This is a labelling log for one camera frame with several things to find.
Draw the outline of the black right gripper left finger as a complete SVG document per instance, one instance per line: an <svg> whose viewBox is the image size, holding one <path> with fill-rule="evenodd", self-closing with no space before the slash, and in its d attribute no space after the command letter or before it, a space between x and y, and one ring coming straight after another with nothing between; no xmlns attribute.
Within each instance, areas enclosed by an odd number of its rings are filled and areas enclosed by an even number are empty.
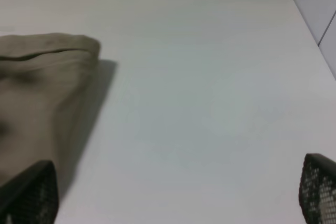
<svg viewBox="0 0 336 224"><path fill-rule="evenodd" d="M1 186L1 223L54 223L58 209L52 161L38 161Z"/></svg>

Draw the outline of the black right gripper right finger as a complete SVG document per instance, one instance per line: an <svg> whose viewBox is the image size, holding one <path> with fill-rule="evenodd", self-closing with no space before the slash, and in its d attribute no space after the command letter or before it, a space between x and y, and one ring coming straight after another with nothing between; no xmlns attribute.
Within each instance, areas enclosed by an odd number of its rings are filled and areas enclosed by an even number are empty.
<svg viewBox="0 0 336 224"><path fill-rule="evenodd" d="M321 154L305 155L299 205L306 223L335 224L335 162Z"/></svg>

